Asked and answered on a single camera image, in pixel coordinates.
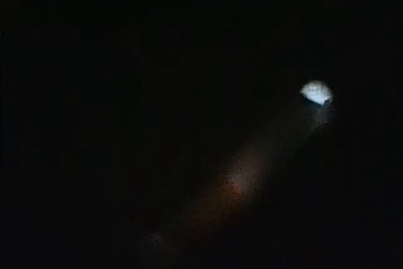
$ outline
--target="dark background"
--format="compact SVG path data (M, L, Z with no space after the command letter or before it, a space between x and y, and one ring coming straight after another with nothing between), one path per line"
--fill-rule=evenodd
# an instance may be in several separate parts
M2 268L135 266L312 78L332 124L181 264L401 268L401 4L5 0Z

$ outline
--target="white light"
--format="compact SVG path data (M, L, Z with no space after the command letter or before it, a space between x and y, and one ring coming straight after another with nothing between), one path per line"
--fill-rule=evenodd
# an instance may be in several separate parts
M319 80L308 82L302 87L300 92L308 100L320 105L324 105L327 100L331 101L332 99L332 91Z

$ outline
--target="glowing object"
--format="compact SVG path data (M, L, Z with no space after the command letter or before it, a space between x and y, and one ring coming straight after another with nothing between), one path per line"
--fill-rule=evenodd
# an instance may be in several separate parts
M308 100L320 105L324 105L326 101L331 101L332 99L332 91L319 80L308 82L302 87L300 92Z

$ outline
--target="bright light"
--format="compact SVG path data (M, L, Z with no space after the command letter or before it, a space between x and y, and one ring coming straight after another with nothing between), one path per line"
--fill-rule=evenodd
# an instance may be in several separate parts
M302 87L300 92L308 100L320 105L324 105L327 100L331 101L332 99L332 91L319 80L308 82Z

